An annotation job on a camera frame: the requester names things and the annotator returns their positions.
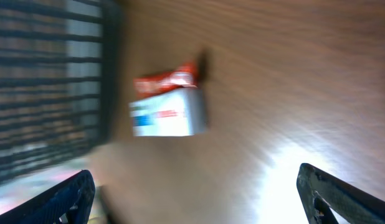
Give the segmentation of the red snack stick sachet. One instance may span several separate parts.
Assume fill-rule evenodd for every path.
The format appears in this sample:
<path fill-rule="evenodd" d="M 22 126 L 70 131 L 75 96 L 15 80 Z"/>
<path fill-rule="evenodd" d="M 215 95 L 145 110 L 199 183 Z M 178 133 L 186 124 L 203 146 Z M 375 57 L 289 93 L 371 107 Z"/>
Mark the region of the red snack stick sachet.
<path fill-rule="evenodd" d="M 133 84 L 141 98 L 148 98 L 173 91 L 177 88 L 196 88 L 198 78 L 197 63 L 187 62 L 174 70 L 135 78 Z"/>

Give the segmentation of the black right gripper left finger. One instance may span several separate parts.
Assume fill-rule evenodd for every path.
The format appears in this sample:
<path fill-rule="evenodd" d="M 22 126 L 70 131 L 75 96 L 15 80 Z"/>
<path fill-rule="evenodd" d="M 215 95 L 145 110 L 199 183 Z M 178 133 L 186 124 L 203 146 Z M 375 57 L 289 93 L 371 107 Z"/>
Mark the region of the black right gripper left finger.
<path fill-rule="evenodd" d="M 95 196 L 89 170 L 81 170 L 63 182 L 0 215 L 0 224 L 53 224 L 65 215 L 73 224 L 87 224 Z"/>

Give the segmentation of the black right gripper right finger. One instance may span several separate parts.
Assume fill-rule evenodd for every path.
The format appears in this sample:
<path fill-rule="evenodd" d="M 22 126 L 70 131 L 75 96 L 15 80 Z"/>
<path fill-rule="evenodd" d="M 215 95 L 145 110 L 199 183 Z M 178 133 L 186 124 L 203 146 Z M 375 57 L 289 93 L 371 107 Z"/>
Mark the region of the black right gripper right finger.
<path fill-rule="evenodd" d="M 297 190 L 309 223 L 385 223 L 385 201 L 311 165 L 302 163 Z"/>

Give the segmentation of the white Panadol medicine box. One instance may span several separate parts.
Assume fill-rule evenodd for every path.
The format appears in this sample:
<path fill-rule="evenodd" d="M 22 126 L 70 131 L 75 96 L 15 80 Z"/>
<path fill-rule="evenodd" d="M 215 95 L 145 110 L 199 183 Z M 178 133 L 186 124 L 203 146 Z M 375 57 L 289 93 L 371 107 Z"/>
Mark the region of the white Panadol medicine box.
<path fill-rule="evenodd" d="M 176 90 L 129 104 L 134 136 L 181 137 L 207 129 L 202 90 Z"/>

